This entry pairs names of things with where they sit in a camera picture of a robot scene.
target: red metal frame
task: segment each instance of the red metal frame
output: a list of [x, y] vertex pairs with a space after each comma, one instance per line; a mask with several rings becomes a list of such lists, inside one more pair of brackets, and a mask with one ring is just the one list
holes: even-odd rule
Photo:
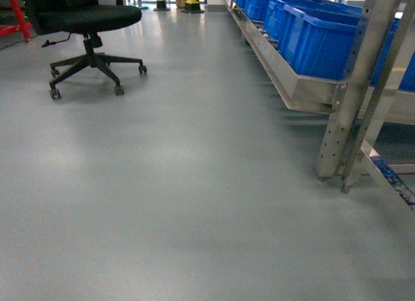
[[20, 9], [18, 0], [9, 1], [19, 25], [0, 25], [0, 36], [12, 34], [15, 32], [22, 32], [26, 40], [29, 40], [29, 29], [32, 27], [32, 25], [29, 22], [25, 21], [25, 17]]

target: chair leg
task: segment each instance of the chair leg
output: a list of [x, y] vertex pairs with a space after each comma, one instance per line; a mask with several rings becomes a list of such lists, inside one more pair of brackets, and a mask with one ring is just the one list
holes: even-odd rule
[[120, 82], [119, 82], [119, 78], [117, 77], [116, 74], [113, 73], [113, 71], [111, 71], [106, 65], [105, 63], [100, 60], [99, 58], [96, 59], [95, 61], [97, 68], [103, 72], [106, 76], [110, 77], [114, 82], [116, 86], [120, 86]]
[[89, 66], [88, 57], [87, 56], [85, 56], [85, 57], [82, 56], [82, 58], [80, 60], [78, 60], [77, 62], [72, 64], [72, 66], [70, 66], [65, 71], [63, 71], [62, 74], [60, 74], [56, 78], [52, 79], [49, 82], [49, 85], [51, 85], [52, 89], [55, 89], [56, 84], [60, 83], [61, 81], [65, 80], [65, 79], [67, 79], [68, 77], [74, 75], [75, 73], [78, 73], [79, 71], [81, 71], [82, 69], [84, 69], [87, 66]]
[[141, 66], [143, 65], [142, 59], [125, 58], [123, 56], [109, 56], [97, 53], [97, 58], [105, 63], [138, 63]]
[[72, 64], [77, 63], [77, 62], [79, 62], [80, 60], [82, 60], [83, 58], [86, 58], [86, 57], [87, 57], [87, 55], [83, 54], [82, 56], [76, 56], [74, 58], [53, 62], [53, 63], [51, 63], [51, 69], [55, 69], [58, 66], [71, 66]]

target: blue floor tape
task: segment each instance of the blue floor tape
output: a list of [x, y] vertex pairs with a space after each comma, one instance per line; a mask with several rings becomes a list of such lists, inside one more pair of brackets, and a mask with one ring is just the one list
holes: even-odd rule
[[389, 184], [399, 193], [402, 199], [407, 203], [407, 205], [412, 209], [415, 210], [415, 194], [412, 192], [409, 187], [403, 183], [402, 179], [393, 171], [385, 160], [377, 156], [371, 156], [370, 159], [373, 161], [375, 166], [380, 170], [388, 180]]

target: yellow and black warning post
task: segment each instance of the yellow and black warning post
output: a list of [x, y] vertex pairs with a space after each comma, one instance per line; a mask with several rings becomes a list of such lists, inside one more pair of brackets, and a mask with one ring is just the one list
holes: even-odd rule
[[200, 9], [199, 0], [185, 0], [184, 10], [186, 14], [201, 14], [204, 10]]

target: chair backrest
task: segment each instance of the chair backrest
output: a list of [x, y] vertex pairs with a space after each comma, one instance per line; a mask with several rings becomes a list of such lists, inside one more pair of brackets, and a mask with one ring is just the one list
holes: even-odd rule
[[98, 0], [24, 0], [26, 14], [38, 34], [48, 34], [48, 30], [42, 26], [39, 13], [69, 11], [80, 6], [93, 6]]

